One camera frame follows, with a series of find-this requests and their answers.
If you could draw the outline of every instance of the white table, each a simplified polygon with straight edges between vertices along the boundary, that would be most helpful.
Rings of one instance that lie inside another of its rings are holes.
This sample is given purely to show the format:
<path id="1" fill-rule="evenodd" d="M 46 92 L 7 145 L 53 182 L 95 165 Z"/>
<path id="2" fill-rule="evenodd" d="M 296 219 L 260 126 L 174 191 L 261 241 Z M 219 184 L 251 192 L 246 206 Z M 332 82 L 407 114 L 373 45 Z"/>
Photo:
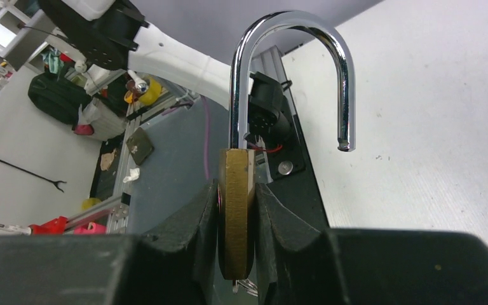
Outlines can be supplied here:
<path id="1" fill-rule="evenodd" d="M 488 244 L 488 3 L 388 0 L 338 30 L 356 66 L 354 152 L 336 149 L 326 49 L 283 58 L 330 225 Z"/>

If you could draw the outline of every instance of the speckled white surface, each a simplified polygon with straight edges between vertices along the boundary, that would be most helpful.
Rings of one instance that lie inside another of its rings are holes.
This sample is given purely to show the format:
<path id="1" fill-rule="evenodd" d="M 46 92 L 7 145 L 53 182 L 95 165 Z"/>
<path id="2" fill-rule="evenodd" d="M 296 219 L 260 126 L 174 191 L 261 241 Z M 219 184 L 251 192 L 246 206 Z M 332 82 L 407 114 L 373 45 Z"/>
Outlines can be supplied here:
<path id="1" fill-rule="evenodd" d="M 488 244 L 488 1 L 387 0 L 338 30 L 356 66 L 356 151 L 336 150 L 326 49 L 283 58 L 330 225 Z"/>

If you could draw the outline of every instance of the yellow container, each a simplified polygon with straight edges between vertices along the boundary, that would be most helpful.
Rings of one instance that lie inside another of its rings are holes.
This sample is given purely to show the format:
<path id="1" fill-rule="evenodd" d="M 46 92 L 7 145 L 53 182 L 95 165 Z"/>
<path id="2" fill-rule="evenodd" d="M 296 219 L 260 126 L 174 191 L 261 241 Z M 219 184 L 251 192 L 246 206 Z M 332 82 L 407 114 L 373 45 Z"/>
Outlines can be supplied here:
<path id="1" fill-rule="evenodd" d="M 159 98 L 161 94 L 161 85 L 149 76 L 149 89 L 139 98 L 139 102 L 145 106 L 150 106 Z"/>
<path id="2" fill-rule="evenodd" d="M 88 210 L 91 207 L 94 207 L 95 205 L 99 204 L 100 202 L 102 202 L 102 200 L 98 198 L 89 198 L 87 200 L 83 200 L 81 204 L 81 210 L 82 211 Z"/>

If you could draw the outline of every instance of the purple cable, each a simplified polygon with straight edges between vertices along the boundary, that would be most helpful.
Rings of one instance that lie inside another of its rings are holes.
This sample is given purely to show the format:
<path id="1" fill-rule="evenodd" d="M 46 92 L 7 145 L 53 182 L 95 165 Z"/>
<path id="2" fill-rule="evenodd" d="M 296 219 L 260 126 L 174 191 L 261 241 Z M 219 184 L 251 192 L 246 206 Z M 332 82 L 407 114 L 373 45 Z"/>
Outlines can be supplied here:
<path id="1" fill-rule="evenodd" d="M 203 107 L 205 108 L 205 143 L 203 145 L 203 166 L 205 167 L 205 178 L 210 180 L 210 170 L 208 169 L 208 143 L 210 143 L 210 109 L 208 108 L 207 99 L 201 96 Z"/>

